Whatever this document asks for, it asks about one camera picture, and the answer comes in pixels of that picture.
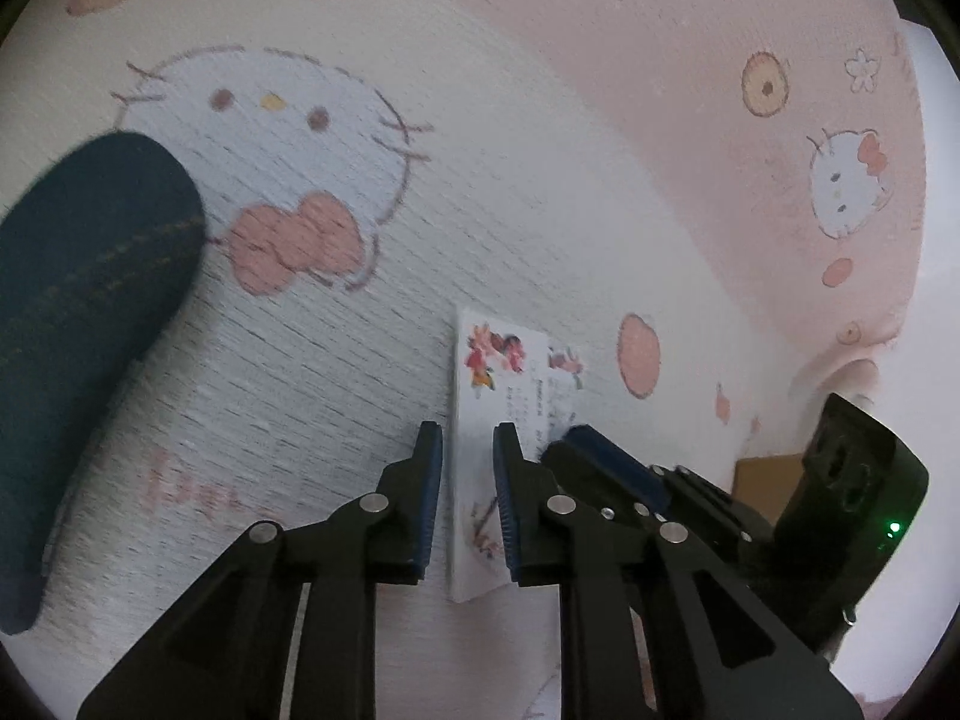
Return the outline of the white floral card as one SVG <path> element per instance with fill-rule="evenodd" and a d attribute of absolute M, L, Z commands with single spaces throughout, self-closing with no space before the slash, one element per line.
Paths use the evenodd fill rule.
<path fill-rule="evenodd" d="M 511 422 L 534 458 L 548 433 L 548 337 L 462 309 L 457 314 L 452 405 L 449 595 L 466 603 L 509 582 L 493 477 L 493 433 Z"/>

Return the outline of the dark denim jeans leg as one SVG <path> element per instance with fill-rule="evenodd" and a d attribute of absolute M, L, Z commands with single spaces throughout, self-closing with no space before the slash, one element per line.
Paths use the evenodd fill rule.
<path fill-rule="evenodd" d="M 199 189 L 141 133 L 68 153 L 2 221 L 2 629 L 34 626 L 60 511 L 202 261 Z"/>

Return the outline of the pink Hello Kitty blanket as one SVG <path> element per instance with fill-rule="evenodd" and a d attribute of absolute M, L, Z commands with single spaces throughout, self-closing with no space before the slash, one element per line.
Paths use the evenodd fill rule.
<path fill-rule="evenodd" d="M 892 0 L 32 0 L 2 199 L 113 128 L 202 189 L 203 275 L 91 450 L 36 624 L 55 717 L 247 523 L 371 488 L 469 377 L 462 310 L 576 413 L 726 481 L 900 332 L 924 143 Z"/>

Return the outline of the brown cardboard box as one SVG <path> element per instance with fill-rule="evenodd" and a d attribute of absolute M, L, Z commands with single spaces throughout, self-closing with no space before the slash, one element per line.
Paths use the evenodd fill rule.
<path fill-rule="evenodd" d="M 732 497 L 775 525 L 802 478 L 802 455 L 741 458 L 734 470 Z"/>

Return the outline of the colourful sticker packet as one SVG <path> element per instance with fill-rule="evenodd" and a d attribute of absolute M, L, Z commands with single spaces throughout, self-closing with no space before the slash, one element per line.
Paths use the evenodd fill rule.
<path fill-rule="evenodd" d="M 584 362 L 573 348 L 548 348 L 548 438 L 560 440 L 578 422 Z"/>

